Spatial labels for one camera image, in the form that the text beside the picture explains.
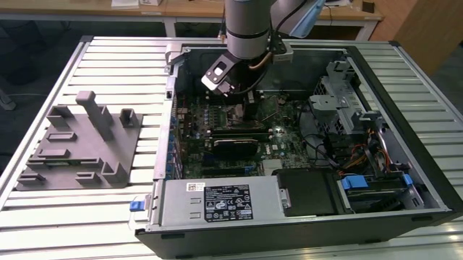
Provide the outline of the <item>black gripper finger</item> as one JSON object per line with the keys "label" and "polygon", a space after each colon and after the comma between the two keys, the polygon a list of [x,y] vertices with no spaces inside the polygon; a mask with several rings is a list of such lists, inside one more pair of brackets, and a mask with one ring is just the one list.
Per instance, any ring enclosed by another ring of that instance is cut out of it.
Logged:
{"label": "black gripper finger", "polygon": [[250,91],[245,96],[245,120],[254,120],[259,109],[259,94]]}

